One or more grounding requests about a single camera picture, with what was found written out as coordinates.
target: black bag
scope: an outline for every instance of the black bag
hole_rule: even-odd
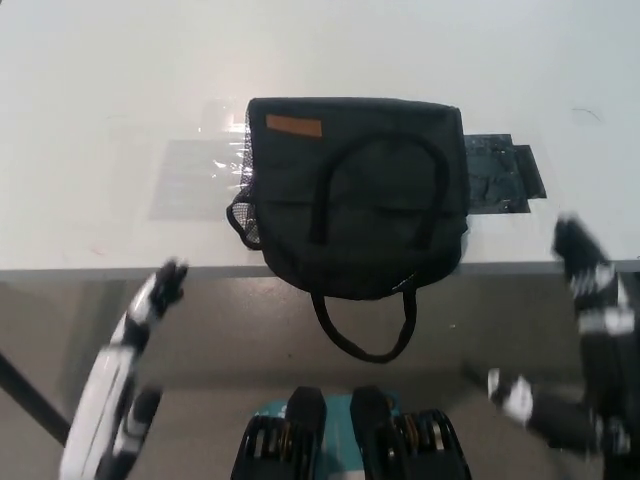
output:
[[[460,111],[371,98],[261,98],[247,109],[243,188],[227,218],[273,272],[311,293],[320,325],[348,354],[387,363],[416,324],[416,289],[449,275],[467,230]],[[402,292],[393,349],[371,355],[331,323],[324,297]]]

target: bag handle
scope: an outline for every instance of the bag handle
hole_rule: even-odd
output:
[[[431,243],[435,221],[437,220],[445,196],[449,189],[449,164],[444,153],[435,145],[428,142],[419,135],[400,132],[382,132],[365,135],[339,150],[330,157],[318,172],[318,182],[313,198],[311,210],[311,228],[309,231],[309,240],[312,243],[324,245],[327,243],[327,217],[329,208],[329,192],[331,187],[331,179],[338,166],[346,160],[349,155],[361,150],[371,142],[378,140],[403,140],[420,146],[432,159],[435,165],[435,193],[433,195],[433,204],[424,213],[420,225],[416,231],[413,243],[415,247],[426,249]],[[416,328],[416,318],[418,308],[416,304],[415,289],[405,291],[402,294],[404,302],[405,321],[398,335],[398,340],[393,348],[385,354],[373,355],[365,352],[355,343],[342,335],[331,322],[324,296],[311,293],[313,308],[320,322],[320,326],[327,334],[329,339],[342,351],[348,353],[352,357],[370,363],[389,363],[400,355],[411,340],[413,331]]]
[[[313,309],[316,311],[320,326],[327,334],[329,339],[343,352],[348,353],[352,357],[357,358],[369,363],[389,363],[391,360],[400,355],[413,336],[413,331],[416,328],[416,318],[418,316],[418,307],[416,304],[416,291],[411,290],[402,293],[402,301],[404,302],[404,324],[398,334],[398,340],[393,348],[385,354],[374,355],[365,352],[347,337],[342,335],[329,317],[327,311],[327,304],[324,301],[322,295],[311,294],[311,301],[313,302]]]
[[[368,144],[378,140],[394,140],[413,143],[421,147],[432,159],[435,165],[435,193],[433,204],[425,212],[416,236],[414,246],[417,248],[428,248],[433,236],[433,227],[438,215],[442,211],[444,199],[449,190],[449,163],[447,158],[438,147],[425,140],[420,135],[403,132],[378,132],[364,135],[338,150],[334,155],[322,165],[318,172],[318,181],[311,206],[311,227],[309,229],[309,241],[315,244],[324,245],[327,242],[327,217],[329,209],[329,192],[331,179],[338,166],[350,155],[366,147]]]

